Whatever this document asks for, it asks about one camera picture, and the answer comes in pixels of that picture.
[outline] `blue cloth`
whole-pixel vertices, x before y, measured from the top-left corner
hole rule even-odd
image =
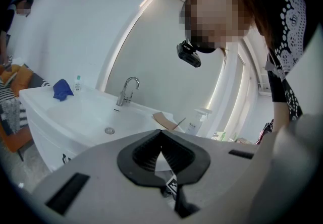
[[[57,98],[60,101],[63,101],[66,99],[67,95],[74,96],[73,92],[71,91],[71,88],[66,80],[61,79],[59,80],[54,86],[54,97]]]

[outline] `white sink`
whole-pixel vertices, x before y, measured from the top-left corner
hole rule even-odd
[[[87,87],[62,102],[53,98],[51,86],[25,89],[19,94],[21,103],[26,107],[37,149],[52,171],[91,146],[136,133],[164,129],[152,116],[158,110],[133,102],[117,106],[117,97]],[[172,114],[163,113],[175,122]],[[106,128],[113,128],[114,133],[107,134],[104,131]],[[169,170],[161,155],[156,170]]]

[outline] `black rectangular slot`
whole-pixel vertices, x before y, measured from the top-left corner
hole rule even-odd
[[[254,156],[254,153],[240,151],[240,150],[236,150],[236,149],[230,150],[229,154],[235,155],[235,156],[238,156],[238,157],[247,158],[247,159],[252,159],[253,156]]]
[[[72,204],[78,193],[82,190],[90,176],[75,173],[46,205],[57,213],[63,215]]]

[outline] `label tag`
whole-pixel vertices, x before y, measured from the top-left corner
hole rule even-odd
[[[170,191],[176,195],[177,193],[177,180],[176,176],[173,175],[171,179],[169,179],[166,183],[166,186],[170,189]]]

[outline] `soap dispenser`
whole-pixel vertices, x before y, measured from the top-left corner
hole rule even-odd
[[[82,89],[82,81],[81,76],[78,75],[77,78],[74,80],[74,87],[73,87],[73,93],[74,95],[79,93]]]
[[[211,110],[205,108],[195,109],[195,117],[189,123],[185,133],[196,135],[198,130],[201,128],[205,118],[211,113]]]

